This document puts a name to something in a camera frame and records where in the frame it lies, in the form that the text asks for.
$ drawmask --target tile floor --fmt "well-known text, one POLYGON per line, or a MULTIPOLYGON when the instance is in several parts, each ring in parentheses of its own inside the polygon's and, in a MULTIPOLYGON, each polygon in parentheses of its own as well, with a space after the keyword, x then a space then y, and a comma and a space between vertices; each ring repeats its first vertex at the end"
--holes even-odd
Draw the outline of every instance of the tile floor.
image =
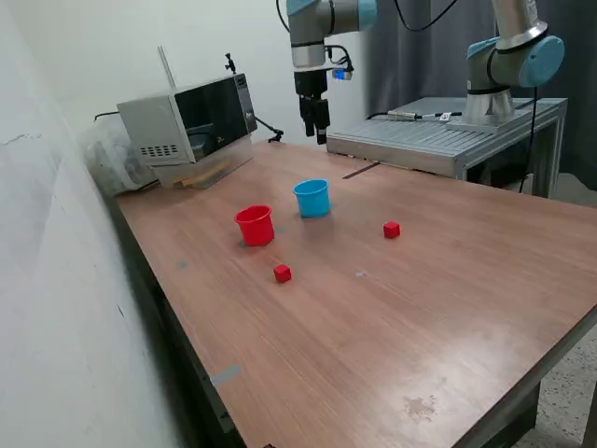
MULTIPOLYGON (((526 192, 530 192, 532 183, 532 179, 525 182, 526 192)), ((597 191, 587 189, 573 175, 560 175, 556 199, 597 207, 597 191)), ((596 381, 597 327, 543 380, 537 426, 516 447, 578 448, 596 381)))

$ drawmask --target plastic bag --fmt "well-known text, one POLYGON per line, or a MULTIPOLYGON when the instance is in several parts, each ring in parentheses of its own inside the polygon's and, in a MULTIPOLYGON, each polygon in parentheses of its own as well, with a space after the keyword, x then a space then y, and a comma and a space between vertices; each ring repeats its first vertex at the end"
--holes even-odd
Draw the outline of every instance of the plastic bag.
POLYGON ((91 175, 110 196, 140 189, 157 179, 151 168, 137 159, 120 115, 98 118, 80 143, 91 175))

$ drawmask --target red cup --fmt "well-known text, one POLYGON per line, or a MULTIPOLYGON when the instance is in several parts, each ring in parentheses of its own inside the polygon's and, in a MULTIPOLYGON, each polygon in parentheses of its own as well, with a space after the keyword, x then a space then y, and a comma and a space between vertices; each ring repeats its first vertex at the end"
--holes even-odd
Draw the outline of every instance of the red cup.
POLYGON ((267 205, 251 205, 237 213, 234 220, 241 228, 246 245, 267 245, 273 240, 271 208, 267 205))

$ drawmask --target blue cup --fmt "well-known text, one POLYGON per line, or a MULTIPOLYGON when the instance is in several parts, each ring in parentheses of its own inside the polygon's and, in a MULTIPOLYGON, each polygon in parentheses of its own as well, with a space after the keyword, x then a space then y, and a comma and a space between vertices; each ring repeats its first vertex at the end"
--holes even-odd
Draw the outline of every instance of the blue cup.
POLYGON ((329 182, 325 179, 311 179, 293 188, 297 196, 302 217, 322 217, 329 213, 329 182))

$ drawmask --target wooden table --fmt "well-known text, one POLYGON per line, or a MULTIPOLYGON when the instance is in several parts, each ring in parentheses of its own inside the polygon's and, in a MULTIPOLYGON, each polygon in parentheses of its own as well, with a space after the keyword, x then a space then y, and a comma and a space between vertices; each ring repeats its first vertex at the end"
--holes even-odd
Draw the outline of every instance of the wooden table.
POLYGON ((119 200, 249 447, 481 446, 595 324, 597 210, 255 150, 208 190, 119 200), (292 187, 313 177, 332 213, 302 220, 292 187), (232 219, 255 203, 273 208, 264 248, 232 219))

